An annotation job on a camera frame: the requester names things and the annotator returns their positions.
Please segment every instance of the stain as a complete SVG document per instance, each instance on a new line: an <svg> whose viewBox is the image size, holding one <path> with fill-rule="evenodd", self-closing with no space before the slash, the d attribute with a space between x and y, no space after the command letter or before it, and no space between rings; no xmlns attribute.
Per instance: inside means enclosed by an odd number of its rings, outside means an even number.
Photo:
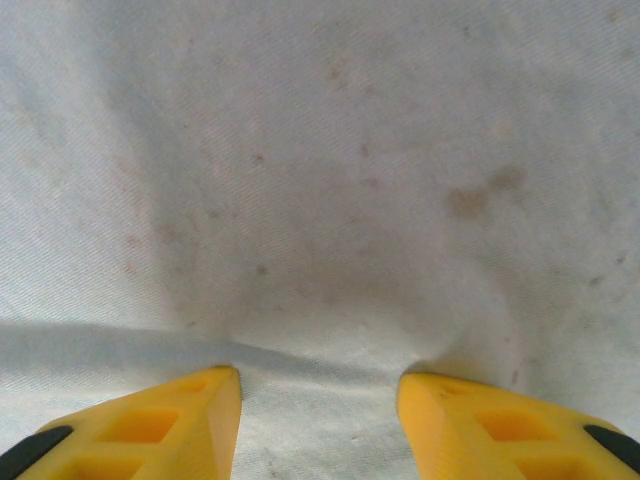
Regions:
<svg viewBox="0 0 640 480"><path fill-rule="evenodd" d="M327 79L336 90L345 90L349 86L349 75L346 72L348 63L348 58L339 56L330 65Z"/></svg>
<svg viewBox="0 0 640 480"><path fill-rule="evenodd" d="M187 215L187 220L189 221L191 228L193 228L196 232L201 231L200 224L198 223L198 220L196 219L196 216L193 213L190 213Z"/></svg>
<svg viewBox="0 0 640 480"><path fill-rule="evenodd" d="M380 180L374 177L363 178L360 180L360 185L369 188L378 188L380 186Z"/></svg>
<svg viewBox="0 0 640 480"><path fill-rule="evenodd" d="M609 23L616 23L618 20L620 20L620 10L618 10L617 8L611 10L607 15L607 20L609 21Z"/></svg>
<svg viewBox="0 0 640 480"><path fill-rule="evenodd" d="M635 56L636 56L636 53L632 47L627 47L624 50L622 50L622 52L620 52L620 59L624 62L629 62L633 60Z"/></svg>
<svg viewBox="0 0 640 480"><path fill-rule="evenodd" d="M136 268L132 260L127 260L124 263L124 273L126 273L127 275L135 275L136 273L138 273L138 269Z"/></svg>
<svg viewBox="0 0 640 480"><path fill-rule="evenodd" d="M139 248L142 246L142 240L135 235L127 235L125 241L127 242L127 246L131 248Z"/></svg>
<svg viewBox="0 0 640 480"><path fill-rule="evenodd" d="M182 234L178 231L175 225L171 225L169 223L160 225L155 229L155 231L163 243L174 243L182 238Z"/></svg>
<svg viewBox="0 0 640 480"><path fill-rule="evenodd" d="M451 213L466 220L480 216L487 209L488 203L489 196L482 187L454 188L447 196L447 205Z"/></svg>
<svg viewBox="0 0 640 480"><path fill-rule="evenodd" d="M589 280L589 286L597 287L602 283L603 280L604 280L604 275L598 275L597 277L593 277L591 280Z"/></svg>
<svg viewBox="0 0 640 480"><path fill-rule="evenodd" d="M527 175L523 168L516 165L506 165L491 175L487 185L495 192L517 190L524 185L526 178Z"/></svg>

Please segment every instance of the rectangular hole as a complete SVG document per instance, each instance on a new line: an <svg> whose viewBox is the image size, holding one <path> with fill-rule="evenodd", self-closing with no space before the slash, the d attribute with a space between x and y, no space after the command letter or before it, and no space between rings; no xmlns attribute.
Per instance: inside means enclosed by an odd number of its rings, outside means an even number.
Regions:
<svg viewBox="0 0 640 480"><path fill-rule="evenodd" d="M53 480L131 480L143 463L138 458L84 457L67 465Z"/></svg>
<svg viewBox="0 0 640 480"><path fill-rule="evenodd" d="M476 420L498 442L555 440L557 436L534 415L521 410L479 412Z"/></svg>
<svg viewBox="0 0 640 480"><path fill-rule="evenodd" d="M527 458L516 461L527 480L606 480L602 472L584 460L569 456Z"/></svg>
<svg viewBox="0 0 640 480"><path fill-rule="evenodd" d="M463 387L462 385L455 383L440 382L440 386L445 392L450 393L451 395L465 395L467 393L471 393L471 389L468 387Z"/></svg>
<svg viewBox="0 0 640 480"><path fill-rule="evenodd" d="M187 393L198 393L207 387L208 383L202 378L186 380L180 384L180 391Z"/></svg>
<svg viewBox="0 0 640 480"><path fill-rule="evenodd" d="M103 442L159 443L167 435L180 412L171 408L131 410L109 426L98 440Z"/></svg>

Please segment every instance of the yellow tool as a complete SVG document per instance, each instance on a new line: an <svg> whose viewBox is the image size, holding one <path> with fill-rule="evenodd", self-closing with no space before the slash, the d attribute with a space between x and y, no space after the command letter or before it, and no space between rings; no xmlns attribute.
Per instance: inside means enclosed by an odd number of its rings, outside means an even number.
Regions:
<svg viewBox="0 0 640 480"><path fill-rule="evenodd" d="M240 422L218 367L60 418L0 457L0 480L221 480Z"/></svg>
<svg viewBox="0 0 640 480"><path fill-rule="evenodd" d="M398 416L423 479L640 479L640 444L613 425L488 385L405 375Z"/></svg>
<svg viewBox="0 0 640 480"><path fill-rule="evenodd" d="M227 480L238 373L218 367L60 418L0 456L0 480ZM424 480L639 480L613 425L488 385L400 380L398 416Z"/></svg>

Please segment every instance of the wrinkled cloth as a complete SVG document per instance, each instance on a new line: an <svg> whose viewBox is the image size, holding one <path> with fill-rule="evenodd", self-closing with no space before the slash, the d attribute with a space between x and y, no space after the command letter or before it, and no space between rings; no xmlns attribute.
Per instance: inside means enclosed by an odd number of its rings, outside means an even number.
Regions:
<svg viewBox="0 0 640 480"><path fill-rule="evenodd" d="M234 479L417 478L407 369L640 437L633 0L0 1L0 448L211 365Z"/></svg>

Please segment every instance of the textured fabric surface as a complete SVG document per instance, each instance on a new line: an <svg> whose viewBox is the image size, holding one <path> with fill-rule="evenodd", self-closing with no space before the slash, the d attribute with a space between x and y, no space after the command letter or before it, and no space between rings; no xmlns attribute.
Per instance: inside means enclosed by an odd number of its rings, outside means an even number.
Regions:
<svg viewBox="0 0 640 480"><path fill-rule="evenodd" d="M635 0L0 0L0 448L222 362L234 478L416 478L425 368L640 437Z"/></svg>

